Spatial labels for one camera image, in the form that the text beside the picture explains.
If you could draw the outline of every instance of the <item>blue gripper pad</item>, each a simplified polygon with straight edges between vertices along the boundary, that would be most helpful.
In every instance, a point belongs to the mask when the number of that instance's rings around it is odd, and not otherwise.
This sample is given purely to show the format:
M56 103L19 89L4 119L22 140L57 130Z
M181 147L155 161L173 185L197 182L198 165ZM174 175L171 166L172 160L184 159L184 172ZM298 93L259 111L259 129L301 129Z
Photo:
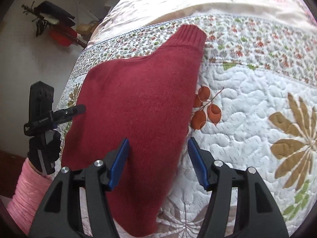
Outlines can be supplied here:
M205 190L207 190L209 187L207 167L199 153L200 148L193 137L188 140L187 148L198 182Z
M124 165L126 163L126 159L128 158L130 150L130 142L128 139L125 139L122 142L122 145L120 148L118 148L118 154L112 164L112 167L110 168L110 174L109 177L109 184L108 187L112 191L119 183L120 177L124 168Z

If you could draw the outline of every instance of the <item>red object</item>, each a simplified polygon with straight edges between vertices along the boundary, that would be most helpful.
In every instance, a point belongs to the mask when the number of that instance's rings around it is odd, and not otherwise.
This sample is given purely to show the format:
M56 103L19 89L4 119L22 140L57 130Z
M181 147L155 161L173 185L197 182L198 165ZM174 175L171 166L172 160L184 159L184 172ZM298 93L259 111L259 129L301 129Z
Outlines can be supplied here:
M129 234L156 230L156 217L177 170L188 133L206 34L184 25L144 57L107 61L91 69L63 150L62 165L88 167L130 140L118 187L107 193L114 219Z
M77 38L77 32L75 30L62 24L58 24L51 28L49 35L60 45L64 47L69 47L73 43L73 41L67 38L63 33L66 33L73 38Z

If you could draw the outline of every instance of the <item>pink sleeve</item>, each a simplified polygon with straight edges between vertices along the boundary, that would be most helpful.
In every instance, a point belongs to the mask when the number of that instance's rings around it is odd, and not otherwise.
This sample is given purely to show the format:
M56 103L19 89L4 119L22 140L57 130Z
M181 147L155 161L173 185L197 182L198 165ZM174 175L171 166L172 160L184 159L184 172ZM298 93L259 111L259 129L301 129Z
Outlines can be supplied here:
M15 189L15 195L7 206L7 210L19 228L29 233L35 212L41 203L52 180L49 176L40 176L26 159Z

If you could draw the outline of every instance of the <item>silver screw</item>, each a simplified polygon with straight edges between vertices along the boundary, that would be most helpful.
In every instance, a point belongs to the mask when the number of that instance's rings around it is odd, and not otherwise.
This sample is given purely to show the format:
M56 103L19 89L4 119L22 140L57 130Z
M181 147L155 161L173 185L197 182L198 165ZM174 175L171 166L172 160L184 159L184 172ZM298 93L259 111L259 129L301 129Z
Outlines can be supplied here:
M61 169L61 172L63 174L67 173L69 171L69 168L67 166L64 166L62 169Z
M214 165L218 166L218 167L222 167L223 166L223 162L221 160L215 160Z
M102 166L103 165L103 161L102 160L96 160L94 162L94 165L97 166L97 167Z
M256 173L256 169L254 167L249 167L248 171L250 174L255 174Z

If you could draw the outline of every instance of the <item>bed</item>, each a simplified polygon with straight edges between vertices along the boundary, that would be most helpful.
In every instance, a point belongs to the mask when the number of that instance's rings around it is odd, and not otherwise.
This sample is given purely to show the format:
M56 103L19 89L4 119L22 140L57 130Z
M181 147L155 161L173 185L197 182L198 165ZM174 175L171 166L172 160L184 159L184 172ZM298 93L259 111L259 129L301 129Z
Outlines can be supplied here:
M230 167L255 167L292 235L317 193L317 23L303 0L121 0L79 56L57 109L76 104L92 67L148 55L183 24L207 34L197 82L197 97L207 98L193 105L187 139L194 137ZM62 149L70 127L59 126ZM84 190L80 196L84 231L91 235ZM209 199L185 143L150 236L195 238ZM233 189L226 235L233 231L236 206ZM131 237L116 225L121 237Z

